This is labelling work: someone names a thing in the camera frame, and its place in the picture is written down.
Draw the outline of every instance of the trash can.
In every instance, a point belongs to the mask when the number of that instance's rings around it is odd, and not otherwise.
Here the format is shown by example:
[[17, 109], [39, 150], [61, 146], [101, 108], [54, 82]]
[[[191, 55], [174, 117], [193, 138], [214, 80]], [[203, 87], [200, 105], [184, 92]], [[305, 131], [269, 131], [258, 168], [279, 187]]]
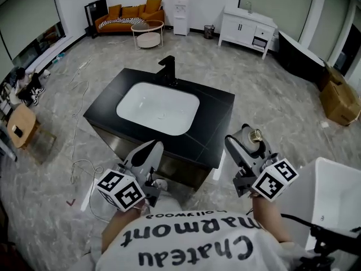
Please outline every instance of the trash can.
[[214, 26], [213, 25], [204, 25], [204, 38], [212, 39], [214, 33]]

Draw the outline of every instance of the cardboard box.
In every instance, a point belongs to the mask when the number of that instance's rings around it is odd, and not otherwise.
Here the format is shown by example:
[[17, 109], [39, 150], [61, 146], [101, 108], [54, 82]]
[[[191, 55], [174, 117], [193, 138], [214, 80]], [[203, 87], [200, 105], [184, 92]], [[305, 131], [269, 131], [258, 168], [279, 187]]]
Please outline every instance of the cardboard box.
[[340, 74], [338, 70], [334, 69], [332, 66], [325, 63], [325, 70], [323, 72], [323, 75], [316, 82], [318, 89], [322, 91], [329, 81], [332, 81], [336, 85], [341, 85], [346, 83], [343, 75]]
[[348, 84], [336, 85], [329, 81], [320, 94], [326, 117], [341, 125], [349, 125], [357, 119], [361, 102], [356, 91]]

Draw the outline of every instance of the white t-shirt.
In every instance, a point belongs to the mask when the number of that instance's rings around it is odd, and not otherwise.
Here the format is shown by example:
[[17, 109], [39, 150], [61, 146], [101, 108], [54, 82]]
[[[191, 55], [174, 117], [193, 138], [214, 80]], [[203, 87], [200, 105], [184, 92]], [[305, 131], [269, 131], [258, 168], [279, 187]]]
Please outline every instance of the white t-shirt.
[[130, 223], [99, 259], [97, 271], [293, 270], [311, 257], [278, 241], [254, 219], [227, 211], [170, 212]]

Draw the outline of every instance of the marble floor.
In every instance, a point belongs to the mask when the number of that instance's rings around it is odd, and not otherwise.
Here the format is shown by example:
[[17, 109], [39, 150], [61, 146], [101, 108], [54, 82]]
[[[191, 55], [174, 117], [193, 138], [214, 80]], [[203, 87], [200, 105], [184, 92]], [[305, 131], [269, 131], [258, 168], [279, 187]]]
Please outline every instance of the marble floor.
[[[80, 109], [86, 81], [89, 88], [78, 115], [73, 160], [87, 159], [95, 167], [111, 168], [118, 158], [82, 115], [124, 67], [157, 72], [161, 68], [157, 62], [167, 55], [176, 58], [178, 78], [236, 95], [230, 134], [243, 123], [259, 128], [274, 151], [296, 168], [320, 156], [361, 168], [360, 122], [343, 127], [327, 120], [315, 85], [289, 74], [271, 54], [262, 60], [260, 53], [226, 42], [218, 47], [217, 39], [206, 40], [196, 33], [181, 37], [166, 32], [164, 47], [148, 50], [135, 50], [131, 36], [86, 37], [49, 68], [51, 76], [41, 81], [46, 91], [39, 105], [32, 107], [43, 126], [58, 137], [44, 163], [36, 166], [20, 150], [15, 150], [16, 163], [1, 157], [0, 197], [9, 216], [9, 238], [34, 270], [66, 270], [88, 248], [90, 237], [105, 227], [89, 207], [81, 211], [92, 182], [91, 165], [78, 163], [74, 168], [77, 181], [70, 183], [76, 126], [72, 114]], [[69, 84], [89, 59], [89, 65]], [[236, 170], [226, 156], [218, 180], [211, 173], [196, 193], [177, 183], [171, 183], [169, 191], [184, 209], [246, 212], [249, 199], [238, 199], [232, 186]], [[67, 202], [73, 199], [70, 206]], [[91, 205], [106, 220], [114, 213], [97, 192]]]

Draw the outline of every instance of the forearm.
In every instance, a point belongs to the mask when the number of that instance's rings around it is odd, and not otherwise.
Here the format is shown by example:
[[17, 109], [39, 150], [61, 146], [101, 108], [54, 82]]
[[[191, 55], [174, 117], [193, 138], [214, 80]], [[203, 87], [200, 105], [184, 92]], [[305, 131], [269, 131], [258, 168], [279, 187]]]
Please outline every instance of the forearm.
[[291, 237], [282, 221], [281, 214], [274, 202], [264, 197], [253, 198], [254, 218], [270, 232], [278, 242], [291, 242]]
[[132, 208], [125, 213], [117, 211], [102, 233], [102, 253], [107, 250], [109, 245], [126, 225], [138, 219], [139, 217], [140, 210], [135, 208]]

